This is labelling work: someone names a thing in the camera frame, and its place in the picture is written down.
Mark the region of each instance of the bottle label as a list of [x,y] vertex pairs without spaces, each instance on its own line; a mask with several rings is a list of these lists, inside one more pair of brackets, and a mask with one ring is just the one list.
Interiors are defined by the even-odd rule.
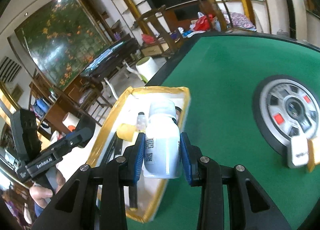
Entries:
[[155,153],[156,150],[156,141],[154,138],[146,140],[144,146],[144,163],[145,164],[155,164]]

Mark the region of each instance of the box with yellow tape edge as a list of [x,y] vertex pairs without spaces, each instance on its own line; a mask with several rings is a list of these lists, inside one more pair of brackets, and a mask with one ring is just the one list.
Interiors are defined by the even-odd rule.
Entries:
[[[108,144],[110,143],[117,127],[122,123],[134,125],[138,112],[144,112],[148,117],[149,104],[152,99],[164,97],[172,100],[181,109],[178,119],[180,132],[183,131],[191,103],[189,89],[186,87],[140,87],[127,88],[114,104],[106,118],[95,144],[91,150],[87,164],[91,167],[99,166]],[[141,223],[151,221],[160,205],[168,180],[144,178],[141,174],[138,182],[138,210],[131,211],[128,202],[128,191],[125,192],[126,216]],[[98,199],[101,198],[101,189],[98,190]]]

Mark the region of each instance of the green floral painting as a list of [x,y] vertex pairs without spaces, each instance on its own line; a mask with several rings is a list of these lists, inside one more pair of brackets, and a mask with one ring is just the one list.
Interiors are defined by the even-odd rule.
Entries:
[[108,47],[76,0],[49,2],[15,33],[43,74],[62,90]]

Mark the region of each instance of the white bucket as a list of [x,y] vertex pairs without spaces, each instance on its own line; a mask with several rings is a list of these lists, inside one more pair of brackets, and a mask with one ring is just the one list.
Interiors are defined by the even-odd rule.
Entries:
[[70,130],[73,131],[76,129],[77,124],[79,123],[79,118],[75,117],[70,112],[65,115],[65,117],[62,120],[62,123]]
[[149,81],[159,70],[156,62],[151,57],[144,57],[136,64],[138,72]]

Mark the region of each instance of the green table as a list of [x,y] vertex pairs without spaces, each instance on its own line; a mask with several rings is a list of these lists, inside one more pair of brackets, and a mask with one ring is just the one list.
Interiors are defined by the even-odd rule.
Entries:
[[[252,96],[264,78],[280,74],[320,96],[320,53],[285,40],[242,35],[204,36],[181,50],[186,54],[180,63],[167,63],[156,76],[159,81],[168,76],[163,86],[190,89],[185,131],[191,144],[221,165],[243,164],[297,229],[320,197],[320,167],[308,173],[306,167],[283,166],[258,130]],[[170,180],[154,221],[128,220],[128,229],[195,230],[200,195],[201,188],[189,187],[184,177]],[[229,229],[227,206],[225,225]]]

